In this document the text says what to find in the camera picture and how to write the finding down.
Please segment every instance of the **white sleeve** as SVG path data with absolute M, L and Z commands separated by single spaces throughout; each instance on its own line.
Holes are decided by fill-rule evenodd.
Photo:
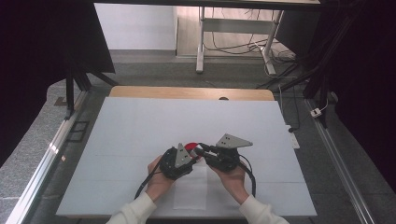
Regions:
M 239 211 L 245 216 L 249 224 L 288 224 L 283 217 L 279 217 L 272 212 L 269 204 L 260 203 L 253 195 L 241 204 Z
M 106 224 L 144 224 L 157 208 L 146 192 L 133 202 L 125 204 Z

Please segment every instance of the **red object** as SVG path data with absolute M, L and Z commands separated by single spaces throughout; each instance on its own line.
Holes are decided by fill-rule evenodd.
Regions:
M 188 143 L 184 148 L 190 153 L 193 149 L 195 149 L 198 146 L 198 143 Z

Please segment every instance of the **cable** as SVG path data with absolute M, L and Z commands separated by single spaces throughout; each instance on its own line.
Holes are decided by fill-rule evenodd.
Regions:
M 247 18 L 250 20 L 253 17 L 253 9 L 249 9 L 248 11 L 245 12 L 245 14 L 248 14 L 250 12 L 250 16 Z
M 214 18 L 214 15 L 215 15 L 215 9 L 212 7 L 212 18 Z M 219 48 L 219 47 L 216 45 L 215 34 L 214 34 L 214 32 L 212 32 L 212 42 L 213 42 L 213 46 L 214 46 L 215 48 L 214 48 L 214 49 L 210 49 L 210 48 L 208 48 L 208 47 L 205 45 L 205 43 L 204 43 L 204 47 L 205 47 L 205 49 L 208 49 L 208 50 L 216 50 L 216 51 L 220 51 L 220 52 L 224 52 L 224 53 L 228 53 L 228 54 L 235 54 L 235 55 L 247 54 L 247 53 L 252 52 L 252 51 L 256 48 L 256 47 L 250 46 L 250 45 L 251 45 L 251 39 L 252 39 L 252 38 L 253 38 L 253 35 L 250 37 L 249 42 L 248 42 L 247 44 L 244 44 L 244 45 L 238 45 L 238 46 L 233 46 L 233 47 Z M 257 41 L 257 43 L 263 42 L 263 41 L 266 41 L 266 39 Z M 230 52 L 230 51 L 225 50 L 225 49 L 237 49 L 237 48 L 241 48 L 241 47 L 244 47 L 244 46 L 247 46 L 247 47 L 249 48 L 249 50 L 247 50 L 247 51 L 242 51 L 242 52 Z
M 137 197 L 139 197 L 140 192 L 142 192 L 143 188 L 147 185 L 147 183 L 150 181 L 150 179 L 155 175 L 158 174 L 155 173 L 155 171 L 157 170 L 157 168 L 160 166 L 161 162 L 163 160 L 163 157 L 160 158 L 160 160 L 157 162 L 157 164 L 155 165 L 154 169 L 151 171 L 151 173 L 148 175 L 148 177 L 146 177 L 145 181 L 143 181 L 143 183 L 140 185 L 139 189 L 136 192 L 136 195 L 134 196 L 134 198 L 136 199 Z
M 253 16 L 253 9 L 251 9 L 251 11 L 252 11 L 252 12 L 251 12 L 250 18 Z M 257 14 L 256 21 L 259 19 L 260 11 L 261 11 L 261 9 L 259 9 L 259 13 Z M 251 37 L 250 37 L 250 39 L 249 39 L 249 41 L 248 41 L 249 44 L 251 43 L 251 40 L 253 39 L 253 36 L 254 36 L 254 34 L 251 35 Z
M 251 194 L 256 197 L 256 178 L 254 177 L 253 173 L 242 163 L 241 161 L 238 163 L 238 166 L 241 167 L 250 177 L 251 180 Z
M 270 55 L 270 58 L 271 58 L 272 60 L 274 60 L 274 62 L 276 62 L 276 63 L 280 63 L 280 64 L 292 63 L 291 61 L 295 60 L 294 58 L 289 58 L 289 60 L 284 60 L 283 58 L 281 58 L 281 57 L 279 56 L 280 53 L 283 53 L 283 52 L 288 52 L 288 51 L 289 51 L 289 52 L 292 52 L 292 51 L 289 50 L 289 49 L 282 50 L 282 51 L 277 51 L 277 56 L 275 56 L 274 51 L 277 51 L 277 50 L 271 49 L 271 54 L 272 54 L 272 56 Z
M 326 109 L 326 107 L 327 107 L 328 104 L 329 104 L 329 99 L 326 99 L 326 105 L 325 105 L 323 108 L 321 108 L 320 111 Z
M 300 129 L 300 111 L 298 110 L 298 106 L 297 106 L 297 99 L 296 99 L 296 90 L 295 90 L 295 86 L 293 86 L 293 98 L 294 98 L 294 105 L 296 106 L 296 112 L 297 112 L 297 128 L 294 128 L 294 130 L 299 130 Z
M 242 157 L 242 158 L 244 158 L 245 161 L 247 161 L 248 167 L 250 168 L 251 173 L 253 173 L 253 168 L 251 168 L 250 161 L 248 161 L 248 159 L 247 159 L 246 157 L 242 156 L 242 155 L 239 155 L 239 156 Z
M 217 86 L 215 85 L 215 84 L 213 84 L 213 83 L 211 83 L 210 81 L 204 81 L 205 83 L 207 83 L 207 84 L 209 84 L 209 85 L 211 85 L 212 87 L 214 87 L 214 88 L 217 88 Z
M 280 112 L 282 112 L 283 119 L 285 116 L 283 115 L 283 102 L 282 102 L 282 89 L 280 89 L 280 84 L 277 85 L 279 87 L 279 98 L 280 98 Z
M 223 9 L 224 9 L 224 7 L 221 8 L 221 14 L 223 15 L 223 18 L 225 19 L 224 13 L 222 12 Z
M 261 85 L 258 85 L 256 87 L 256 90 L 265 86 L 266 85 L 266 89 L 268 89 L 271 85 L 273 85 L 275 82 L 277 82 L 278 80 L 280 80 L 281 78 L 286 77 L 288 74 L 290 74 L 292 71 L 294 71 L 297 67 L 299 66 L 299 64 L 294 63 L 291 64 L 288 68 L 286 68 L 285 71 L 283 71 L 281 74 L 279 74 L 277 77 L 275 77 L 275 79 L 269 80 Z

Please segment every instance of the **table leg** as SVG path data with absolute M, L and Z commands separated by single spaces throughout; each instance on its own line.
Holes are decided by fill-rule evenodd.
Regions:
M 196 73 L 201 74 L 204 72 L 204 20 L 205 20 L 205 7 L 200 7 L 201 12 L 199 16 L 200 24 L 200 39 L 197 52 L 197 67 Z
M 271 30 L 271 33 L 268 35 L 267 44 L 265 45 L 265 48 L 264 48 L 264 50 L 262 52 L 262 57 L 264 58 L 265 66 L 267 67 L 268 75 L 270 75 L 270 76 L 276 74 L 275 68 L 274 68 L 274 66 L 273 66 L 273 64 L 271 62 L 270 50 L 271 50 L 272 43 L 274 41 L 274 37 L 275 37 L 275 34 L 276 34 L 277 26 L 279 25 L 282 13 L 283 13 L 283 11 L 279 11 L 277 13 L 276 18 L 274 20 L 273 28 Z

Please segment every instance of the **wrist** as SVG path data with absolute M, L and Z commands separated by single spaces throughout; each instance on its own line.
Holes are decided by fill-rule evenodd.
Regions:
M 231 192 L 231 195 L 239 204 L 244 203 L 249 196 L 245 188 L 235 189 Z
M 153 187 L 148 187 L 146 193 L 154 203 L 163 195 L 159 189 Z

